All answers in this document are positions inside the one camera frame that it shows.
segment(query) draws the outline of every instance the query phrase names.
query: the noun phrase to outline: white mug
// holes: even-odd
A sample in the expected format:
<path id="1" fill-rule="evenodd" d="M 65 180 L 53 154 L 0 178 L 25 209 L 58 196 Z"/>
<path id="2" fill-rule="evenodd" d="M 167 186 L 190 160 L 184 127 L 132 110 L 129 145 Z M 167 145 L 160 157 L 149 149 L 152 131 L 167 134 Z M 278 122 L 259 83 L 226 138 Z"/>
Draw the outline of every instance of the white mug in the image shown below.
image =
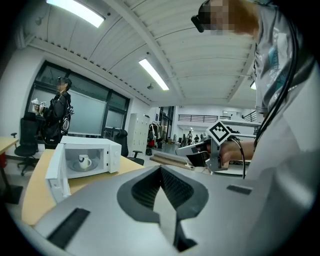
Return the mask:
<path id="1" fill-rule="evenodd" d="M 87 169 L 88 167 L 91 166 L 92 161 L 87 154 L 80 154 L 79 155 L 79 164 L 82 169 Z"/>

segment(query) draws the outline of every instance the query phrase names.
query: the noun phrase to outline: ceiling beam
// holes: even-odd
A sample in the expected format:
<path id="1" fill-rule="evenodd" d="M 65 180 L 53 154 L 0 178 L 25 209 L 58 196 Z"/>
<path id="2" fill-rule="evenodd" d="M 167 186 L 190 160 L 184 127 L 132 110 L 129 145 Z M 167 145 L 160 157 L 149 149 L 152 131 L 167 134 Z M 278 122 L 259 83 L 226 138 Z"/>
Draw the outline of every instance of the ceiling beam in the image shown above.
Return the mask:
<path id="1" fill-rule="evenodd" d="M 233 97 L 235 96 L 236 92 L 238 91 L 238 89 L 240 88 L 240 86 L 242 85 L 242 83 L 246 82 L 247 80 L 247 75 L 250 74 L 252 72 L 252 65 L 254 63 L 255 60 L 255 44 L 253 43 L 251 45 L 251 49 L 250 49 L 250 53 L 248 56 L 248 60 L 244 65 L 243 71 L 242 71 L 242 75 L 246 75 L 246 76 L 241 76 L 239 78 L 239 80 L 236 82 L 235 86 L 233 87 L 231 93 L 229 94 L 227 101 L 228 103 L 233 99 Z"/>
<path id="2" fill-rule="evenodd" d="M 162 67 L 164 68 L 167 76 L 169 78 L 174 77 L 174 72 L 170 63 L 168 62 L 164 52 L 160 48 L 159 44 L 157 43 L 156 39 L 152 36 L 150 31 L 147 27 L 143 24 L 143 22 L 135 15 L 135 13 L 128 7 L 122 0 L 103 0 L 106 2 L 112 9 L 114 9 L 119 15 L 121 15 L 134 29 L 135 31 L 142 37 L 142 39 L 146 42 L 146 44 L 150 47 L 153 51 L 155 57 L 161 63 Z M 173 89 L 177 96 L 180 99 L 183 99 L 183 93 L 180 88 L 179 82 L 177 79 L 171 80 L 173 84 Z"/>
<path id="3" fill-rule="evenodd" d="M 39 50 L 42 50 L 46 53 L 50 53 L 54 56 L 59 57 L 59 60 L 63 62 L 63 60 L 67 60 L 69 62 L 72 62 L 84 69 L 87 69 L 94 74 L 100 76 L 103 78 L 103 80 L 106 82 L 106 84 L 103 84 L 104 86 L 107 86 L 109 89 L 113 89 L 116 92 L 120 94 L 127 94 L 130 96 L 135 96 L 138 99 L 142 100 L 148 105 L 151 105 L 151 101 L 143 97 L 140 93 L 129 87 L 129 85 L 125 84 L 123 81 L 120 81 L 118 78 L 114 77 L 113 75 L 109 74 L 107 71 L 103 70 L 101 67 L 96 66 L 95 64 L 89 62 L 88 60 L 85 60 L 84 58 L 71 53 L 67 50 L 62 49 L 61 47 L 55 46 L 54 44 L 51 44 L 49 42 L 45 42 L 40 39 L 33 39 L 31 43 L 29 43 L 29 46 L 37 48 Z"/>

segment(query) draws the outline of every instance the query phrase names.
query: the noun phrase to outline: white wall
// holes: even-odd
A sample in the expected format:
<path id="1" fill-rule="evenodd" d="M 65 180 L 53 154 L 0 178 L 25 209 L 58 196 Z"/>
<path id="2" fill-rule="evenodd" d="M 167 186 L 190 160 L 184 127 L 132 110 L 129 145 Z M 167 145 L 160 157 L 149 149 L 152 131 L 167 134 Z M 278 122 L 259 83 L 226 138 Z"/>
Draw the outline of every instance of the white wall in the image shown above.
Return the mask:
<path id="1" fill-rule="evenodd" d="M 243 113 L 244 109 L 213 105 L 184 106 L 179 109 L 179 115 L 223 116 L 223 111 L 234 111 Z"/>
<path id="2" fill-rule="evenodd" d="M 244 109 L 242 114 L 245 117 L 245 116 L 249 115 L 250 113 L 252 113 L 253 111 L 256 111 L 256 110 L 255 109 Z M 263 114 L 256 113 L 256 121 L 255 122 L 262 123 L 263 120 L 264 120 Z"/>
<path id="3" fill-rule="evenodd" d="M 131 114 L 137 113 L 137 114 L 145 114 L 149 116 L 151 109 L 152 108 L 150 105 L 144 103 L 142 100 L 138 99 L 137 97 L 130 99 L 124 129 L 128 131 Z"/>
<path id="4" fill-rule="evenodd" d="M 0 80 L 0 136 L 20 137 L 20 119 L 24 116 L 28 95 L 36 75 L 45 61 L 41 51 L 29 48 L 16 50 Z M 6 153 L 14 155 L 15 147 Z"/>
<path id="5" fill-rule="evenodd" d="M 251 113 L 251 109 L 235 108 L 235 107 L 225 107 L 225 106 L 184 106 L 179 108 L 179 115 L 204 115 L 204 116 L 222 116 L 223 111 L 231 112 L 241 112 L 241 113 Z M 176 117 L 176 124 L 179 126 L 188 126 L 188 127 L 204 127 L 205 129 L 211 126 L 212 122 L 190 122 L 190 121 L 178 121 L 179 115 Z M 243 120 L 240 116 L 233 115 L 231 120 Z M 253 127 L 246 126 L 232 126 L 229 125 L 234 131 L 239 131 L 241 134 L 252 135 L 255 131 Z"/>
<path id="6" fill-rule="evenodd" d="M 184 129 L 178 127 L 177 128 L 177 134 L 176 134 L 176 140 L 179 141 L 179 138 L 182 138 L 184 135 Z"/>
<path id="7" fill-rule="evenodd" d="M 152 122 L 159 122 L 160 107 L 158 106 L 151 107 L 147 115 L 150 117 L 150 124 Z"/>
<path id="8" fill-rule="evenodd" d="M 187 136 L 189 134 L 190 129 L 184 129 L 183 130 L 183 134 L 185 134 L 185 136 Z M 206 132 L 206 128 L 200 129 L 194 129 L 191 131 L 192 133 L 192 141 L 194 141 L 196 135 L 198 135 L 199 139 L 200 139 L 200 134 L 205 133 Z"/>
<path id="9" fill-rule="evenodd" d="M 148 114 L 151 108 L 150 105 L 124 89 L 115 87 L 113 83 L 88 68 L 55 54 L 28 46 L 13 53 L 0 80 L 0 136 L 10 137 L 11 133 L 17 133 L 17 137 L 20 137 L 20 119 L 24 115 L 28 96 L 36 75 L 45 61 L 71 69 L 130 98 L 125 125 L 127 128 L 131 113 Z M 6 154 L 15 155 L 14 149 L 14 147 L 11 147 Z M 39 145 L 40 153 L 36 154 L 35 157 L 39 157 L 43 150 L 44 145 Z"/>
<path id="10" fill-rule="evenodd" d="M 176 140 L 179 140 L 179 128 L 178 128 L 178 117 L 179 117 L 179 106 L 174 106 L 173 110 L 173 117 L 172 117 L 172 127 L 171 127 L 171 138 L 174 138 L 174 135 L 176 135 Z"/>

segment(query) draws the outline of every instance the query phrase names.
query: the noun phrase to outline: ceiling light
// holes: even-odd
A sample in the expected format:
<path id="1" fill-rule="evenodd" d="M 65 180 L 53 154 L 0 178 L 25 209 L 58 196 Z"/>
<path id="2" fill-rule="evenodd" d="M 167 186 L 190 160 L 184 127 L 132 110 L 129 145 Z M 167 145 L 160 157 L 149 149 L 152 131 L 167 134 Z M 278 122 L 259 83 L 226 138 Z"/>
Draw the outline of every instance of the ceiling light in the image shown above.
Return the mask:
<path id="1" fill-rule="evenodd" d="M 149 73 L 150 76 L 158 83 L 158 85 L 164 90 L 169 90 L 168 86 L 165 84 L 165 82 L 162 80 L 160 75 L 157 73 L 157 71 L 154 69 L 153 66 L 149 63 L 149 61 L 145 58 L 141 61 L 139 61 L 139 64 Z"/>
<path id="2" fill-rule="evenodd" d="M 253 89 L 253 90 L 257 89 L 255 81 L 250 85 L 250 88 Z"/>
<path id="3" fill-rule="evenodd" d="M 99 28 L 105 18 L 74 0 L 46 0 L 50 5 L 65 9 Z"/>

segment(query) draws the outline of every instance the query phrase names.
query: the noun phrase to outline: window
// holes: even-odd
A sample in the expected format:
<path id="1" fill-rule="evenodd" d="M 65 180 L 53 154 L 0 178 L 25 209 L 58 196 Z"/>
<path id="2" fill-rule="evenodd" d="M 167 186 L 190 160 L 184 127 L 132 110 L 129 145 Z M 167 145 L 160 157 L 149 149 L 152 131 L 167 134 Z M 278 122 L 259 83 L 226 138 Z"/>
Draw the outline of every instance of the window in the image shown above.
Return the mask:
<path id="1" fill-rule="evenodd" d="M 121 129 L 124 122 L 124 114 L 115 112 L 112 110 L 108 111 L 108 116 L 106 118 L 106 128 L 118 128 Z"/>
<path id="2" fill-rule="evenodd" d="M 129 107 L 129 99 L 119 93 L 73 72 L 49 62 L 41 67 L 29 93 L 26 112 L 32 112 L 32 100 L 46 102 L 50 105 L 57 93 L 58 77 L 66 77 L 72 81 L 68 91 L 74 114 L 71 117 L 69 134 L 76 136 L 101 136 L 105 130 L 116 127 L 123 129 Z"/>
<path id="3" fill-rule="evenodd" d="M 107 103 L 73 90 L 69 90 L 68 93 L 74 110 L 69 132 L 100 135 Z"/>
<path id="4" fill-rule="evenodd" d="M 40 70 L 40 75 L 37 76 L 36 81 L 47 84 L 48 87 L 56 89 L 56 82 L 58 77 L 65 77 L 67 71 L 46 65 L 43 71 Z"/>
<path id="5" fill-rule="evenodd" d="M 99 101 L 105 102 L 107 100 L 109 90 L 106 87 L 100 87 L 96 83 L 87 80 L 87 78 L 81 78 L 74 74 L 70 74 L 68 78 L 72 81 L 73 91 Z"/>
<path id="6" fill-rule="evenodd" d="M 117 94 L 113 93 L 110 100 L 110 106 L 115 107 L 120 110 L 126 109 L 126 98 L 118 96 Z"/>

